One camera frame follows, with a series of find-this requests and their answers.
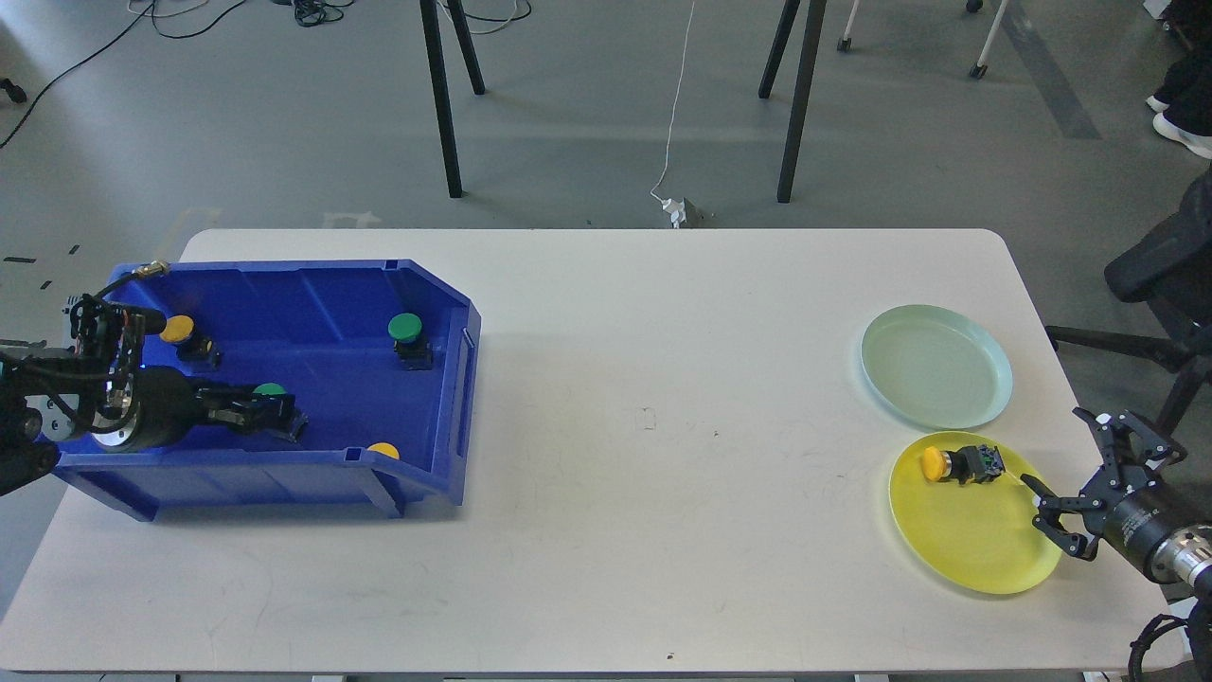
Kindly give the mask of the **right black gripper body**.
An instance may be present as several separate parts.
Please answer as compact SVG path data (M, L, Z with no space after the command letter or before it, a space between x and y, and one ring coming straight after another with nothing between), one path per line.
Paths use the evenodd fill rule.
M1147 468L1111 476L1100 468L1079 492L1098 505L1082 511L1092 561L1111 548L1153 583L1210 583L1210 517Z

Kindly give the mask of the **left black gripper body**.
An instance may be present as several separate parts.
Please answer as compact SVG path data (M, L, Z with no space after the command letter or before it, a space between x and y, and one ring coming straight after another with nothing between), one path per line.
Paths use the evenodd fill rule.
M135 376L135 417L120 430L92 432L104 452L144 452L177 443L206 419L198 391L205 383L178 368L152 366Z

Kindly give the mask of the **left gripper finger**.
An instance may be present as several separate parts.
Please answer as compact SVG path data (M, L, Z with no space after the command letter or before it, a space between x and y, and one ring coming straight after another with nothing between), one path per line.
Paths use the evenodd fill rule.
M198 383L194 396L207 409L252 409L265 405L295 409L295 394L278 383Z
M267 436L298 443L305 430L305 414L295 407L251 407L251 409L211 409L204 426L221 426L239 436Z

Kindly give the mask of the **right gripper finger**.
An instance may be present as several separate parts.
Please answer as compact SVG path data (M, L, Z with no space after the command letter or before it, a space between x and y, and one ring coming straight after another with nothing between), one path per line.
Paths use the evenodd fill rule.
M1093 562L1102 538L1099 532L1091 534L1091 532L1069 531L1060 518L1065 514L1073 514L1081 515L1084 521L1087 517L1097 520L1104 512L1104 502L1090 495L1057 495L1041 478L1028 474L1021 474L1019 482L1027 485L1035 497L1036 514L1033 517L1035 531L1041 531L1067 556Z
M1133 466L1160 474L1164 469L1187 462L1183 445L1161 432L1154 422L1134 414L1132 409L1113 411L1096 415L1085 407L1071 409L1086 423L1094 436L1104 469L1120 472Z

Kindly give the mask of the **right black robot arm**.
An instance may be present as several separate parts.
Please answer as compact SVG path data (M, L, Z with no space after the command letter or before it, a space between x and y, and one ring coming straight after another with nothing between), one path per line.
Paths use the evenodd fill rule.
M1210 680L1210 514L1164 478L1165 468L1185 462L1187 449L1130 409L1096 415L1077 406L1073 413L1087 424L1100 463L1077 495L1058 495L1037 476L1021 475L1035 495L1033 527L1073 558L1092 562L1108 545L1148 581L1189 588L1185 614L1151 618L1130 644L1125 676L1142 681L1151 647L1182 631L1199 678Z

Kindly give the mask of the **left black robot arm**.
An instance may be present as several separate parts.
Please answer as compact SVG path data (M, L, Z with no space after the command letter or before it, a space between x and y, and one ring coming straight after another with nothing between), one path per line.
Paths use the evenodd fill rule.
M91 436L105 452L143 452L176 445L196 426L223 426L239 436L267 432L297 443L308 419L295 394L278 384L231 385L147 366L148 336L182 361L215 363L221 355L181 315L113 302L127 283L168 275L165 260L135 267L103 290L65 308L72 346L2 353L2 493L36 482L61 463L61 436L44 414L48 403L65 422L65 440Z

